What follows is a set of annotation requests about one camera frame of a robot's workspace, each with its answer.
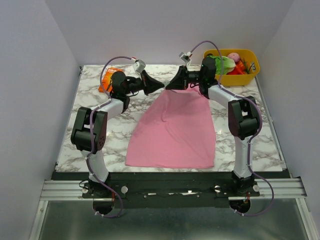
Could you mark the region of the round colourful brooch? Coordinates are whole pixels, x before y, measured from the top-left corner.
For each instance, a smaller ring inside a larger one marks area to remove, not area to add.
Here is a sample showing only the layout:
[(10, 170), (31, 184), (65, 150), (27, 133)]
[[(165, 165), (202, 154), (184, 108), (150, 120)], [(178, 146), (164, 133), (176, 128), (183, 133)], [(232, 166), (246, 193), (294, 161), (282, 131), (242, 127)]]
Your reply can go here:
[(168, 80), (165, 80), (165, 81), (163, 82), (163, 84), (164, 84), (165, 86), (167, 86), (169, 83), (170, 83), (170, 82), (169, 82)]

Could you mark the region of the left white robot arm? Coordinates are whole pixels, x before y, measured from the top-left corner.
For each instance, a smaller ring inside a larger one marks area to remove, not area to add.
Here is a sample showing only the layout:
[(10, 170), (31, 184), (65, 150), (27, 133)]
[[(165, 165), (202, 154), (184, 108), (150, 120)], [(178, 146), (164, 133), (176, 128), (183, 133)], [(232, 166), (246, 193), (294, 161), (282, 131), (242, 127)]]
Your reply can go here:
[(116, 71), (107, 84), (109, 100), (96, 107), (78, 109), (70, 139), (85, 157), (89, 179), (96, 182), (93, 191), (99, 197), (107, 197), (111, 191), (111, 185), (106, 182), (109, 171), (102, 152), (108, 120), (124, 113), (131, 97), (140, 91), (147, 96), (164, 87), (162, 82), (149, 76), (145, 70), (140, 73), (140, 77), (126, 76), (123, 71)]

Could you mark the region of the pink t-shirt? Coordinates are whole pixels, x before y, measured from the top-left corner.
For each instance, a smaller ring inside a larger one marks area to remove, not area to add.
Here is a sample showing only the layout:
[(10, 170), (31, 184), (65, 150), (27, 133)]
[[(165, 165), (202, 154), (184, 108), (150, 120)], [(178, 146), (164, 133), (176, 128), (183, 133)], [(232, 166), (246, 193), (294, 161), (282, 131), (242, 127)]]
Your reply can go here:
[(198, 87), (164, 90), (142, 115), (127, 147), (127, 166), (207, 169), (214, 166), (216, 131)]

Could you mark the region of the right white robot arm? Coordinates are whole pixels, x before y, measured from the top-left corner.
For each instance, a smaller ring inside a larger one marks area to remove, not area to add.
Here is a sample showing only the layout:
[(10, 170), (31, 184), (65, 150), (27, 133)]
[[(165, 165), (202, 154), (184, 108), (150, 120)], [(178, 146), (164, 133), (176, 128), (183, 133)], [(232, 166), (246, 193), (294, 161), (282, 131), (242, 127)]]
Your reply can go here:
[(262, 129), (262, 115), (254, 97), (244, 97), (223, 87), (216, 79), (216, 70), (216, 60), (210, 56), (202, 60), (199, 71), (190, 71), (187, 66), (181, 65), (165, 89), (187, 90), (196, 86), (205, 98), (227, 109), (228, 128), (235, 141), (235, 164), (228, 190), (241, 196), (251, 192), (256, 184), (252, 143)]

